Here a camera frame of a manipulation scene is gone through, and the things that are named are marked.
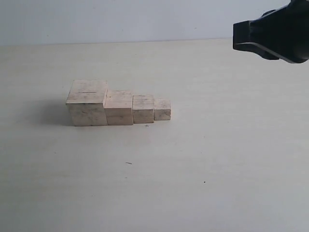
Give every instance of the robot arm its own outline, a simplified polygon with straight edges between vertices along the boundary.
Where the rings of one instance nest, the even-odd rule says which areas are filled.
[[[309,0],[268,11],[257,20],[234,24],[233,49],[269,60],[303,63],[309,59]]]

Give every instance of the block side face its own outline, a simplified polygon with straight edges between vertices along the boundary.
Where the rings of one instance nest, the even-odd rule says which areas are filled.
[[[133,125],[132,109],[106,108],[105,113],[110,126]]]
[[[77,127],[107,126],[107,118],[102,103],[67,104],[73,124]]]
[[[75,80],[68,95],[67,103],[101,103],[105,101],[106,94],[106,81]]]
[[[105,108],[132,109],[133,94],[128,90],[112,90],[107,92]]]
[[[154,123],[154,110],[133,110],[133,120],[136,124]]]
[[[151,110],[154,108],[153,95],[134,95],[133,96],[133,110]]]
[[[156,98],[154,100],[155,110],[170,110],[170,100],[167,98]]]
[[[154,110],[154,120],[155,121],[164,121],[170,120],[171,118],[171,110]]]

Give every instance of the wooden cube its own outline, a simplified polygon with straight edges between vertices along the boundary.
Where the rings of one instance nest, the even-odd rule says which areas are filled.
[[[154,123],[153,95],[134,95],[132,111],[134,123]]]
[[[78,127],[106,126],[104,110],[106,95],[106,81],[73,81],[66,103],[73,124]]]
[[[105,104],[108,125],[133,125],[132,102],[131,91],[108,91]]]
[[[170,120],[171,107],[170,100],[166,98],[156,98],[154,100],[154,119],[155,121]]]

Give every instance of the staircase of blocks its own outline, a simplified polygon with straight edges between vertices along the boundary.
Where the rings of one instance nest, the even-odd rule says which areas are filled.
[[[130,90],[108,90],[106,81],[74,80],[67,108],[74,126],[126,126],[170,120],[170,100],[133,95]]]

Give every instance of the stack of wooden blocks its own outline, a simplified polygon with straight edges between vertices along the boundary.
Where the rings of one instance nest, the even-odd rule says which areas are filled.
[[[101,80],[75,80],[66,105],[78,127],[154,123],[171,117],[169,99],[108,90]]]

